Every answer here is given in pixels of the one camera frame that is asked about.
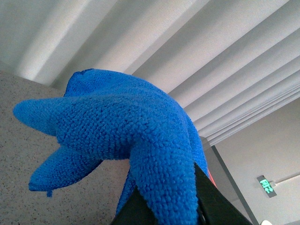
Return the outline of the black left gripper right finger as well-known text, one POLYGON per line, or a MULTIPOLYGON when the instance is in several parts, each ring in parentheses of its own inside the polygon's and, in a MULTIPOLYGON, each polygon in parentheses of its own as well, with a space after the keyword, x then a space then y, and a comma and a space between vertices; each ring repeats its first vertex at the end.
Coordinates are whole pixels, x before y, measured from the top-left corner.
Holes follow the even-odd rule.
POLYGON ((198 225, 250 225, 214 186, 202 169, 195 164, 196 196, 198 199, 198 225))

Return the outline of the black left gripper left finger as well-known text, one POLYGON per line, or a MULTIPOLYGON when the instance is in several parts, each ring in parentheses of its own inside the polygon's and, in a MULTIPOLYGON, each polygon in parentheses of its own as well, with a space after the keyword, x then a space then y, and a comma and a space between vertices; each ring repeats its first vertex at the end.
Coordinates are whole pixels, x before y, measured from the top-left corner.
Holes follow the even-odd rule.
POLYGON ((158 221, 137 186, 111 225, 157 225, 158 221))

